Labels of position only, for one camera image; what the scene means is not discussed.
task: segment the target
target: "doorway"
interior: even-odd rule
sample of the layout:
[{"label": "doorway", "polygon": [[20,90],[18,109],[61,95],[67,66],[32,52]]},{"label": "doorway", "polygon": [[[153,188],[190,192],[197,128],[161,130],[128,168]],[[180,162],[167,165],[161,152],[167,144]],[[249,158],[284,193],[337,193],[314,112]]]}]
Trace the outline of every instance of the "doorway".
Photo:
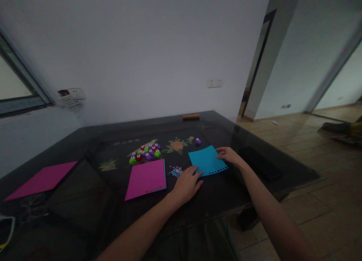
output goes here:
[{"label": "doorway", "polygon": [[355,123],[362,120],[362,38],[339,69],[312,115]]},{"label": "doorway", "polygon": [[254,53],[252,66],[250,68],[248,80],[246,82],[246,87],[244,90],[244,94],[242,96],[241,105],[240,105],[240,109],[239,109],[239,115],[241,115],[242,117],[244,116],[245,109],[248,105],[250,93],[253,88],[253,84],[255,81],[256,74],[258,72],[258,68],[259,68],[260,61],[261,61],[261,58],[262,58],[262,55],[263,55],[263,52],[265,49],[265,45],[267,44],[270,28],[272,27],[275,13],[276,13],[276,10],[273,10],[272,12],[268,13],[264,17],[263,26],[260,31],[260,36],[259,36],[258,43],[256,45],[256,50]]}]

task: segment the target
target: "wall socket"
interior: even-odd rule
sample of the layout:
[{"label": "wall socket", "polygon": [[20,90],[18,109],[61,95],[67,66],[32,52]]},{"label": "wall socket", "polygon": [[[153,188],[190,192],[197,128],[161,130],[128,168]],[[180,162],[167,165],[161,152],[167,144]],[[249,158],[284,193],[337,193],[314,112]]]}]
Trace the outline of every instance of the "wall socket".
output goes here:
[{"label": "wall socket", "polygon": [[208,79],[206,81],[206,86],[208,88],[220,88],[222,87],[222,79]]},{"label": "wall socket", "polygon": [[77,99],[73,98],[71,95],[60,97],[58,99],[58,102],[60,103],[60,105],[67,107],[73,107],[77,104],[80,104],[80,102]]},{"label": "wall socket", "polygon": [[86,99],[86,95],[84,94],[81,88],[71,88],[68,89],[70,96],[77,100],[84,100]]}]

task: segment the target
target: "pink paper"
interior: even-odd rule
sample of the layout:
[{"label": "pink paper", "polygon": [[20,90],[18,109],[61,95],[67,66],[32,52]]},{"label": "pink paper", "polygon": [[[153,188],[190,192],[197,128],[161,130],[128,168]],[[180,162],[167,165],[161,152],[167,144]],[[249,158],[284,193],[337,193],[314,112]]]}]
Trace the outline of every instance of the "pink paper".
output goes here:
[{"label": "pink paper", "polygon": [[132,167],[125,201],[166,188],[164,160]]},{"label": "pink paper", "polygon": [[74,167],[76,163],[77,161],[74,161],[43,168],[4,201],[10,201],[55,188],[60,180]]}]

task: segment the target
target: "left hand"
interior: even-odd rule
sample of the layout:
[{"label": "left hand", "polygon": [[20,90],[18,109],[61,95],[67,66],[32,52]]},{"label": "left hand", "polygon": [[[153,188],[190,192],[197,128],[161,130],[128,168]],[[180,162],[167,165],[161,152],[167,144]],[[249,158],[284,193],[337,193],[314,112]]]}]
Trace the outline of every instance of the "left hand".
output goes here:
[{"label": "left hand", "polygon": [[197,182],[197,179],[203,173],[200,171],[194,175],[194,172],[197,170],[197,168],[197,166],[191,166],[184,170],[177,179],[175,187],[170,192],[170,194],[173,196],[173,199],[178,202],[179,206],[182,206],[190,201],[204,182],[203,180]]}]

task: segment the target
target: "orange object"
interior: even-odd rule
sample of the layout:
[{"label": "orange object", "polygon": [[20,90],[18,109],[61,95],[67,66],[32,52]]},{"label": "orange object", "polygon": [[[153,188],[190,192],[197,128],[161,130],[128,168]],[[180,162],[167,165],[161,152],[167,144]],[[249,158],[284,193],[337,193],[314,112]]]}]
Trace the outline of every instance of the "orange object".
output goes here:
[{"label": "orange object", "polygon": [[200,114],[183,115],[183,120],[199,120],[199,119],[200,119]]}]

